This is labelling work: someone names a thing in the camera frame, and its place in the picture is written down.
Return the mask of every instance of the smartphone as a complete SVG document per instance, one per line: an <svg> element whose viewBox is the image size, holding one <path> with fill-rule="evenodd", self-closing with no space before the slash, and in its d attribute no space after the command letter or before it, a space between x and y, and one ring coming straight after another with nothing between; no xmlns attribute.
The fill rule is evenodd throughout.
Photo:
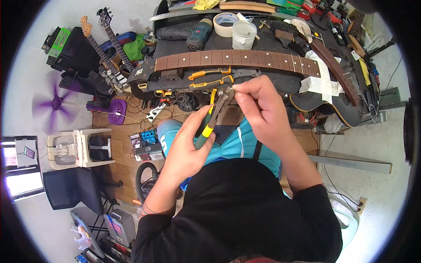
<svg viewBox="0 0 421 263"><path fill-rule="evenodd" d="M29 158L34 159L35 158L35 152L31 149L29 149L28 147L25 146L24 149L24 155L28 156Z"/></svg>

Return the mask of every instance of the black chair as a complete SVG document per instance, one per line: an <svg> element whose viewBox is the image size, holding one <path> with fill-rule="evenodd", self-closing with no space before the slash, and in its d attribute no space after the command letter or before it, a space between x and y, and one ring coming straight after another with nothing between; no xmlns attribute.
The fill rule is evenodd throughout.
<svg viewBox="0 0 421 263"><path fill-rule="evenodd" d="M43 173L45 192L53 210L72 208L81 201L98 215L91 227L91 231L98 231L96 237L98 237L100 231L107 229L102 227L104 221L100 227L95 226L99 216L104 214L107 202L110 202L107 214L113 205L119 205L116 199L111 199L105 187L120 187L123 185L122 181L106 183L99 180L99 175L103 174L105 167L108 167L108 165L96 167L99 168L98 173L84 167ZM101 197L105 198L104 203L102 203Z"/></svg>

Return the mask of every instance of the cordless drill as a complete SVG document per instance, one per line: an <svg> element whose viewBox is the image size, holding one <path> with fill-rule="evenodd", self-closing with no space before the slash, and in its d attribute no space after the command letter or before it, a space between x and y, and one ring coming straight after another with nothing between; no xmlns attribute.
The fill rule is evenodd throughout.
<svg viewBox="0 0 421 263"><path fill-rule="evenodd" d="M185 40L190 51L200 51L208 40L213 27L214 14L206 15L194 27L184 29L163 27L157 30L155 37L160 40Z"/></svg>

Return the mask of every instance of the metal ruler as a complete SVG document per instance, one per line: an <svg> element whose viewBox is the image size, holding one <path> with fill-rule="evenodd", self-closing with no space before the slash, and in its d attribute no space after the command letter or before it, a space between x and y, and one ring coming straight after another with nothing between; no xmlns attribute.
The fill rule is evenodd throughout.
<svg viewBox="0 0 421 263"><path fill-rule="evenodd" d="M153 22L153 21L157 21L157 20L161 20L161 19L167 19L167 18L171 18L171 17L197 15L197 14L202 14L202 13L223 13L223 12L230 12L230 13L241 12L241 13L247 13L247 14L269 16L269 17L274 17L274 18L278 18L278 19L300 19L296 16L292 16L292 15L288 15L288 14L282 14L282 13L267 13L267 12L252 11L252 10L235 10L235 11L224 10L224 11L222 11L219 8L212 8L212 9L206 9L205 11L199 11L199 10L192 9L192 10L184 10L184 11L177 11L177 12L160 14L160 15L157 15L157 16L149 17L149 21Z"/></svg>

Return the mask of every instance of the turquoise shorts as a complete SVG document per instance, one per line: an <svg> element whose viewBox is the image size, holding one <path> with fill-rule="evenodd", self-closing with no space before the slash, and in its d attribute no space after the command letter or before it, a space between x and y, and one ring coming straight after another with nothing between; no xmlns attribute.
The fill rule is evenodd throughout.
<svg viewBox="0 0 421 263"><path fill-rule="evenodd" d="M166 120L158 126L158 138L163 147L165 156L168 155L171 144L182 125L183 123L177 120ZM256 143L257 139L253 134L251 126L247 119L244 118L237 129L228 136L224 143L213 144L212 149L206 158L205 165L219 160L221 157L225 159L252 159ZM278 172L281 169L281 160L271 149L262 145L258 161L268 167L272 173L278 177Z"/></svg>

